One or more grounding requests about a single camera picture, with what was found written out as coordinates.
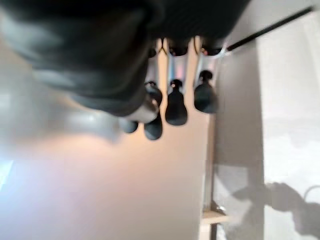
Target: white wall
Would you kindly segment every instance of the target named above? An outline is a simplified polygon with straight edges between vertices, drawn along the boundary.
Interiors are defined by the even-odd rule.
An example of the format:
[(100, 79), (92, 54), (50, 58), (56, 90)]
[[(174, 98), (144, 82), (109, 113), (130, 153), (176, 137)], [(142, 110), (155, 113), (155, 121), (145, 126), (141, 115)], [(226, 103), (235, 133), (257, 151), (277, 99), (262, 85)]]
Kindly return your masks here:
[(229, 240), (320, 238), (319, 23), (312, 13), (223, 61), (214, 198)]
[[(197, 239), (209, 117), (193, 107), (195, 61), (191, 52), (187, 124), (164, 124), (152, 142), (143, 126), (124, 135), (109, 115), (37, 83), (2, 42), (0, 240)], [(162, 54), (164, 95), (166, 65)]]

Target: black rod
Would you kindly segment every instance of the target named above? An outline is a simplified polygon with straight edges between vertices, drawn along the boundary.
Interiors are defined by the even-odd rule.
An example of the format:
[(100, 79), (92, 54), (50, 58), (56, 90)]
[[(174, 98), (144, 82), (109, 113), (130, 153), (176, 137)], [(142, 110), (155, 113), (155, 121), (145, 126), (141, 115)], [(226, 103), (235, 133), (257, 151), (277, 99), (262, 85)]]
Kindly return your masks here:
[(262, 29), (262, 30), (260, 30), (260, 31), (258, 31), (256, 33), (254, 33), (254, 34), (252, 34), (252, 35), (250, 35), (250, 36), (248, 36), (248, 37), (246, 37), (246, 38), (244, 38), (244, 39), (242, 39), (242, 40), (240, 40), (240, 41), (228, 46), (226, 49), (230, 52), (230, 51), (232, 51), (232, 50), (234, 50), (236, 48), (239, 48), (242, 45), (245, 45), (245, 44), (251, 42), (252, 40), (255, 40), (256, 38), (258, 38), (258, 37), (260, 37), (260, 36), (262, 36), (264, 34), (267, 34), (272, 30), (275, 30), (275, 29), (277, 29), (277, 28), (279, 28), (279, 27), (281, 27), (281, 26), (283, 26), (283, 25), (285, 25), (287, 23), (292, 22), (293, 20), (296, 20), (296, 19), (298, 19), (298, 18), (300, 18), (300, 17), (312, 12), (313, 10), (314, 10), (314, 7), (313, 6), (309, 6), (309, 7), (305, 8), (305, 9), (303, 9), (301, 11), (298, 11), (297, 13), (295, 13), (295, 14), (293, 14), (291, 16), (286, 17), (285, 19), (282, 19), (282, 20), (280, 20), (280, 21), (278, 21), (278, 22), (276, 22), (276, 23), (274, 23), (274, 24), (272, 24), (270, 26), (267, 26), (266, 28), (264, 28), (264, 29)]

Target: black knob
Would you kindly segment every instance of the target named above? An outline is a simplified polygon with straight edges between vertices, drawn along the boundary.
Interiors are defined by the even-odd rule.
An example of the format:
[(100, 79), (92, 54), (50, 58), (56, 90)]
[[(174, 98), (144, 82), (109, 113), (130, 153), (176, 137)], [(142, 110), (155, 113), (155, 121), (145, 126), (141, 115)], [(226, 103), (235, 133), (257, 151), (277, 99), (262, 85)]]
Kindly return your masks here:
[(184, 95), (180, 92), (182, 82), (173, 80), (171, 82), (172, 92), (168, 95), (165, 120), (174, 126), (184, 125), (188, 120), (188, 112), (184, 103)]
[(202, 83), (194, 90), (194, 107), (200, 112), (214, 114), (218, 109), (218, 98), (209, 83), (213, 74), (205, 70), (200, 73), (199, 77), (202, 78)]
[(157, 87), (156, 83), (153, 81), (150, 81), (145, 84), (146, 92), (150, 95), (150, 97), (158, 103), (158, 106), (160, 107), (160, 104), (162, 102), (162, 93), (160, 89)]
[[(158, 106), (160, 107), (163, 96), (160, 89), (157, 87), (157, 85), (154, 82), (148, 82), (145, 85), (145, 89), (147, 93), (150, 95), (150, 97), (156, 100)], [(162, 125), (162, 119), (159, 111), (155, 120), (144, 124), (144, 134), (149, 140), (157, 140), (162, 136), (162, 132), (163, 132), (163, 125)]]
[(157, 140), (162, 136), (163, 126), (160, 112), (152, 122), (144, 124), (144, 134), (149, 140)]
[(125, 133), (132, 134), (138, 129), (139, 124), (136, 121), (130, 121), (125, 118), (120, 118), (119, 126)]

